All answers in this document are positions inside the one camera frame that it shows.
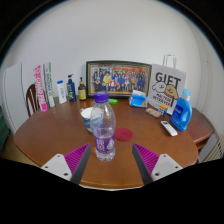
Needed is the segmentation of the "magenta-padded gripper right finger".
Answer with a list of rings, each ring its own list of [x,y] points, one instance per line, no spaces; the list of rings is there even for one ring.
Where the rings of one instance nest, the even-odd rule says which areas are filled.
[[[182,169],[168,154],[158,155],[136,143],[132,146],[132,154],[145,185]]]

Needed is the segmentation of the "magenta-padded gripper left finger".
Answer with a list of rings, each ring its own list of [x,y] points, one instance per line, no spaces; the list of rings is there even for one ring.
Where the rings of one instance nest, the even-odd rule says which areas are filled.
[[[65,155],[56,154],[42,169],[79,185],[90,154],[91,144],[87,143]]]

